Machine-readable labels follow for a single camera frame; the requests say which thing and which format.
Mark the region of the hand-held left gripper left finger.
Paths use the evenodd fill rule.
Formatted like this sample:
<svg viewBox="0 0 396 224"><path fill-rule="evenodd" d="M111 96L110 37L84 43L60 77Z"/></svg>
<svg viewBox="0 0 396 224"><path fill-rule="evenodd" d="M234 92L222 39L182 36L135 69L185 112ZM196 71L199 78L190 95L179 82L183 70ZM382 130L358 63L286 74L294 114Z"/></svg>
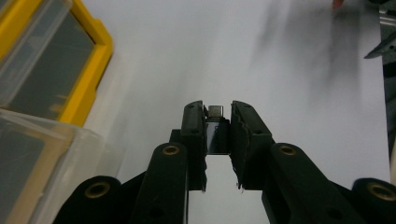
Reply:
<svg viewBox="0 0 396 224"><path fill-rule="evenodd" d="M174 129L170 135L170 142L183 145L188 152L189 190L206 189L206 126L204 104L195 101L187 104L183 110L180 129Z"/></svg>

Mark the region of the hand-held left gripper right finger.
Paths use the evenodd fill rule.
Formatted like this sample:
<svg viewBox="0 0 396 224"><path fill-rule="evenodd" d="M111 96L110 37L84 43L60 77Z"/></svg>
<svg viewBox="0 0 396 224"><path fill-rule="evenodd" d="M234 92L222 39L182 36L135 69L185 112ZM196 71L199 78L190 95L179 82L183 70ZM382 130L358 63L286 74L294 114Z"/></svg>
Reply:
<svg viewBox="0 0 396 224"><path fill-rule="evenodd" d="M273 136L252 105L233 101L230 157L238 187L261 190L267 176L266 157Z"/></svg>

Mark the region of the yellow drawer organizer cabinet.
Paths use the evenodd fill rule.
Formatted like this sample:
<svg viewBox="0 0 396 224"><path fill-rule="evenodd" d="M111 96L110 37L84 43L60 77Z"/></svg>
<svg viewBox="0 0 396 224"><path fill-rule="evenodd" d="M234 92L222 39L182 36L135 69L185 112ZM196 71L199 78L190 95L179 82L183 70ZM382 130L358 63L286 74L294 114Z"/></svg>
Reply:
<svg viewBox="0 0 396 224"><path fill-rule="evenodd" d="M45 0L0 0L0 62L16 46ZM58 120L81 126L95 100L96 89L113 53L113 41L102 22L94 18L82 0L73 0L71 12L94 42L77 84Z"/></svg>

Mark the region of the transparent storage drawer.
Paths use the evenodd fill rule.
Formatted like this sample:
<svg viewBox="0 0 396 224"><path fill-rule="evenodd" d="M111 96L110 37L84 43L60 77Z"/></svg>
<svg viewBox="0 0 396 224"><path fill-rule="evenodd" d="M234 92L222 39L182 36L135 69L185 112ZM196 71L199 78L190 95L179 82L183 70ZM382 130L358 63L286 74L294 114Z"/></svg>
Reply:
<svg viewBox="0 0 396 224"><path fill-rule="evenodd" d="M51 224L80 183L115 176L121 157L91 130L0 109L0 224Z"/></svg>

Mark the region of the black stand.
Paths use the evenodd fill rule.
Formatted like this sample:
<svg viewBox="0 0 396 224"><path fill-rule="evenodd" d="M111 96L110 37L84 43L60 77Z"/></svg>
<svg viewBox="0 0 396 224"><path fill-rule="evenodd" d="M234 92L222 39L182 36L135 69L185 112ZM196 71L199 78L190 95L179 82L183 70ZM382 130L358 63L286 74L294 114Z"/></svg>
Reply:
<svg viewBox="0 0 396 224"><path fill-rule="evenodd" d="M373 50L371 50L365 59L373 59L396 51L396 32L390 34L382 40Z"/></svg>

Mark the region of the aluminium rail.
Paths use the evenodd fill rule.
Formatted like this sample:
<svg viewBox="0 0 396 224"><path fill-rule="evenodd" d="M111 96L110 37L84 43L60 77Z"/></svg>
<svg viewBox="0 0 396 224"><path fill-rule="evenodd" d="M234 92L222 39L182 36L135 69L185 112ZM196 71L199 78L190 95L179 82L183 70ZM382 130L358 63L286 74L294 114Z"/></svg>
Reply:
<svg viewBox="0 0 396 224"><path fill-rule="evenodd" d="M380 23L396 27L396 0L388 0L379 6Z"/></svg>

